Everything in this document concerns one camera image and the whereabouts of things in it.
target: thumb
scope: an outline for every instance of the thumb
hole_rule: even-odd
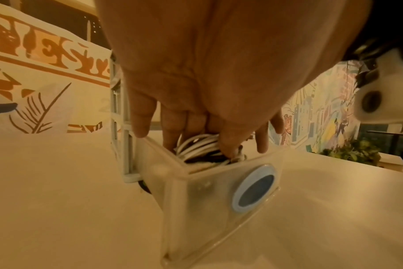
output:
[[[250,128],[246,125],[238,125],[229,121],[224,122],[224,125],[219,133],[219,149],[222,154],[232,159],[238,153],[238,147],[247,140],[247,138],[257,128]]]

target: black strap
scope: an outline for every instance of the black strap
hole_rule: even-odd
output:
[[[396,47],[403,54],[403,0],[374,0],[367,23],[342,60],[376,59]]]

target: green plant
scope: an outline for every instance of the green plant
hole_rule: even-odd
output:
[[[341,147],[332,149],[326,148],[320,152],[320,154],[376,166],[380,160],[379,151],[380,149],[371,144],[368,140],[350,140]]]

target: wall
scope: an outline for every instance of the wall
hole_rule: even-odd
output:
[[[23,1],[21,9],[48,19],[47,13],[58,3],[46,3],[37,7]],[[94,18],[85,16],[81,15],[82,35],[87,24],[98,31]],[[74,22],[65,27],[82,28],[79,20]],[[0,107],[12,108],[10,113],[0,111],[0,134],[107,129],[109,57],[107,48],[0,4]]]
[[[339,63],[300,89],[282,108],[285,133],[270,126],[270,140],[309,152],[336,147],[356,136],[355,76],[360,64]]]

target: palm leaf illustration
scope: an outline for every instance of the palm leaf illustration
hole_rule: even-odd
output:
[[[20,100],[14,111],[0,118],[0,132],[65,133],[73,110],[70,85],[49,85]]]

